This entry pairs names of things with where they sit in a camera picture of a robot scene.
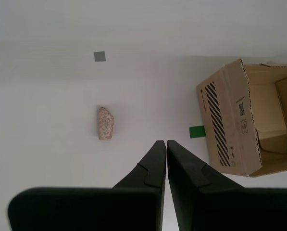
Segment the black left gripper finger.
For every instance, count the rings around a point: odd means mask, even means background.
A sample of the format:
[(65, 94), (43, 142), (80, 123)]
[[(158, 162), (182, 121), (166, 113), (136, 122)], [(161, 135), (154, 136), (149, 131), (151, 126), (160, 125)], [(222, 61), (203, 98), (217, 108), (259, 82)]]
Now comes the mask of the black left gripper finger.
[(13, 231), (160, 231), (166, 146), (156, 141), (112, 188), (32, 188), (8, 205)]
[(287, 231), (287, 188), (245, 188), (173, 140), (167, 164), (181, 231)]

